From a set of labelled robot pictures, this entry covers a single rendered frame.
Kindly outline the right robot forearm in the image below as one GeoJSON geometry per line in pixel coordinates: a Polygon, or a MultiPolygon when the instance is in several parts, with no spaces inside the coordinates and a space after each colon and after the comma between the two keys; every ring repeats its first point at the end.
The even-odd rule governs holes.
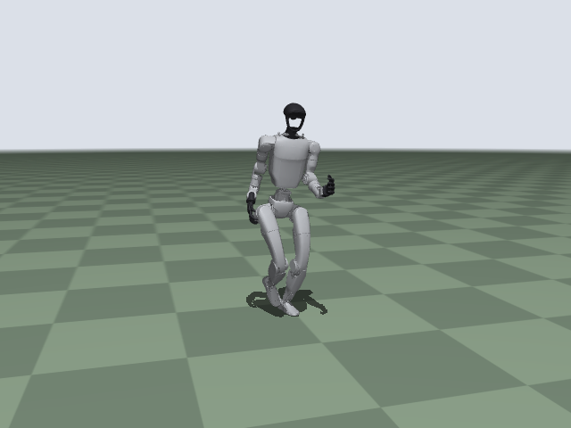
{"type": "MultiPolygon", "coordinates": [[[[255,201],[256,201],[256,195],[259,192],[260,189],[260,184],[261,184],[261,180],[262,180],[262,176],[261,174],[255,173],[255,166],[256,166],[257,161],[255,162],[254,166],[253,166],[253,170],[252,170],[252,176],[251,176],[251,183],[249,186],[249,192],[254,192],[255,193],[255,201]]],[[[248,199],[249,197],[249,192],[247,193],[246,199],[248,199]]]]}

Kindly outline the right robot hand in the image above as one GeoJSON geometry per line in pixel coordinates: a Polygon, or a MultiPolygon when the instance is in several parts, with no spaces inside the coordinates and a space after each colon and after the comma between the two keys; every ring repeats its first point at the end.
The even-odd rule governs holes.
{"type": "Polygon", "coordinates": [[[255,193],[254,193],[254,192],[249,192],[249,197],[248,197],[248,199],[246,200],[246,202],[247,202],[247,211],[248,211],[248,214],[249,214],[249,219],[250,219],[250,221],[251,221],[253,224],[258,224],[258,221],[255,221],[255,220],[258,220],[258,219],[255,218],[255,217],[252,215],[252,212],[255,212],[255,209],[252,207],[253,204],[255,203],[255,198],[254,198],[254,196],[255,196],[255,193]]]}

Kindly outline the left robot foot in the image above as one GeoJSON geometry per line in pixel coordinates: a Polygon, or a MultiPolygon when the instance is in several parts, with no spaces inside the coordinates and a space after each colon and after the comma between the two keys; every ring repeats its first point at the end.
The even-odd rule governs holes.
{"type": "Polygon", "coordinates": [[[290,316],[297,316],[300,314],[299,310],[297,310],[290,301],[285,302],[285,304],[284,304],[284,303],[282,303],[282,300],[281,300],[281,304],[280,304],[280,306],[278,306],[278,308],[282,309],[286,314],[288,314],[290,316]]]}

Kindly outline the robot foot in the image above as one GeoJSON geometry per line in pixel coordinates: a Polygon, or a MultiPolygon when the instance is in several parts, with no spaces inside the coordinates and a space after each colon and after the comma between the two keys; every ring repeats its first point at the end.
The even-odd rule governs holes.
{"type": "Polygon", "coordinates": [[[278,307],[278,306],[280,306],[280,304],[281,304],[280,295],[279,295],[279,293],[278,293],[278,291],[277,291],[276,286],[275,286],[275,287],[271,286],[270,289],[269,289],[268,284],[267,284],[268,280],[269,280],[269,277],[268,277],[268,276],[265,276],[265,277],[262,279],[263,285],[264,285],[264,287],[265,287],[265,289],[266,289],[266,292],[267,292],[267,296],[268,296],[268,298],[269,298],[270,303],[271,303],[274,307],[278,307]]]}
{"type": "Polygon", "coordinates": [[[288,314],[290,316],[297,316],[300,314],[299,310],[297,310],[290,301],[285,302],[285,304],[284,304],[284,303],[282,303],[282,300],[281,300],[281,304],[280,304],[280,306],[278,306],[278,308],[282,309],[286,314],[288,314]]]}

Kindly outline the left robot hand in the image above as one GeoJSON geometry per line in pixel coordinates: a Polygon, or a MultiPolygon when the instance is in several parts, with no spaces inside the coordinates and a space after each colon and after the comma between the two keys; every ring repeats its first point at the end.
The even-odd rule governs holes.
{"type": "Polygon", "coordinates": [[[327,185],[323,186],[323,197],[328,197],[329,195],[332,195],[335,193],[335,180],[333,178],[331,178],[330,175],[328,175],[329,182],[327,182],[327,185]]]}

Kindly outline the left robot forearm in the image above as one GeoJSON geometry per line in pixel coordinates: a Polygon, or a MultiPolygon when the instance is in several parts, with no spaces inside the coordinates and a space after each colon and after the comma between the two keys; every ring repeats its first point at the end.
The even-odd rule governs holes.
{"type": "Polygon", "coordinates": [[[319,199],[325,198],[325,197],[322,196],[322,195],[323,195],[323,187],[320,186],[320,183],[319,183],[318,179],[317,179],[317,180],[314,180],[314,181],[311,181],[311,182],[309,183],[309,186],[308,186],[308,187],[309,187],[310,191],[315,194],[315,197],[316,197],[316,198],[319,198],[319,199]]]}

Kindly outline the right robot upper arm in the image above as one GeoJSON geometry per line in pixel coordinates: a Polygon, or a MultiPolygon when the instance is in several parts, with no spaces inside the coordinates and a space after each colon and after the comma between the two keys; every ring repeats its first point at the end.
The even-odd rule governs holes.
{"type": "Polygon", "coordinates": [[[258,142],[258,149],[257,149],[257,163],[255,166],[255,173],[265,174],[267,170],[267,164],[265,164],[269,151],[274,147],[276,142],[276,138],[274,136],[261,136],[258,142]]]}

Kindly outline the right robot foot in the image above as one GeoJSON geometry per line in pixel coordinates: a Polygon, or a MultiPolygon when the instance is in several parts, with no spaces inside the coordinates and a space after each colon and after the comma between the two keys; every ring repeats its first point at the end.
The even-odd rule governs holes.
{"type": "Polygon", "coordinates": [[[266,292],[267,292],[267,296],[268,296],[268,298],[269,298],[270,303],[271,303],[274,307],[278,307],[278,306],[280,306],[280,304],[281,304],[280,295],[279,295],[279,293],[278,293],[278,291],[277,291],[276,286],[275,286],[275,287],[271,286],[270,289],[269,289],[268,284],[267,284],[268,280],[269,280],[269,277],[268,277],[268,276],[265,276],[265,277],[262,279],[263,285],[264,285],[264,287],[265,287],[265,289],[266,289],[266,292]]]}

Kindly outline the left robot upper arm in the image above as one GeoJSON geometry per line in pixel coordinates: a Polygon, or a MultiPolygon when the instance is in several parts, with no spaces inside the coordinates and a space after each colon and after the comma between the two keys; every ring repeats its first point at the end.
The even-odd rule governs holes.
{"type": "Polygon", "coordinates": [[[309,185],[311,181],[317,180],[314,171],[317,167],[319,153],[320,153],[320,145],[317,142],[308,140],[310,149],[308,153],[308,157],[305,164],[305,172],[302,177],[302,182],[305,185],[309,185]]]}

